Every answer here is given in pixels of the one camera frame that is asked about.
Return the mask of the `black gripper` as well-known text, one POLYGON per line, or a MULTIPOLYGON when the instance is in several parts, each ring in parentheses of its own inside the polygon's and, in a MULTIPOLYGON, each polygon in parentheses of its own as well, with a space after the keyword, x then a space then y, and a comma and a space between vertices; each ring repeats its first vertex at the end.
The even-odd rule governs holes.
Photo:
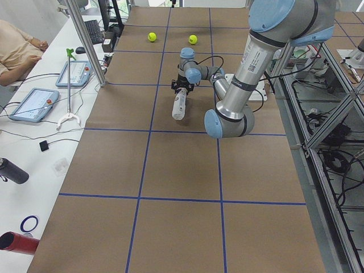
POLYGON ((191 84, 185 76, 181 74, 177 75, 177 81, 172 80, 171 82, 171 89, 177 90, 177 88, 186 88, 187 95, 194 90, 195 85, 191 84))

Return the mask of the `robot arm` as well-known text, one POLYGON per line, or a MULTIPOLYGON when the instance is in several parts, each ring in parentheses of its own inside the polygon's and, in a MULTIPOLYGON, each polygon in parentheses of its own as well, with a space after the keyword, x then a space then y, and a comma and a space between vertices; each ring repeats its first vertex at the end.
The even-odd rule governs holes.
POLYGON ((183 48, 171 88, 177 98, 185 99, 195 84, 208 80, 220 100, 205 113, 207 134, 217 139, 244 136, 255 122, 247 102, 274 53, 288 42, 307 46, 329 40, 335 9, 335 1, 254 1, 249 11, 250 41, 232 80, 228 82, 219 67, 198 64, 194 50, 183 48))

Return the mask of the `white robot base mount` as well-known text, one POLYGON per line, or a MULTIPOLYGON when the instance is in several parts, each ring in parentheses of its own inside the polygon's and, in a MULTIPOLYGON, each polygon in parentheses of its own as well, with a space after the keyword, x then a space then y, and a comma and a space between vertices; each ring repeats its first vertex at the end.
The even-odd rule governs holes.
MULTIPOLYGON (((227 73, 225 75, 226 81, 230 84, 233 78, 232 73, 227 73)), ((267 100, 267 94, 265 90, 264 81, 260 81, 255 88, 255 90, 252 92, 249 101, 266 101, 267 100)))

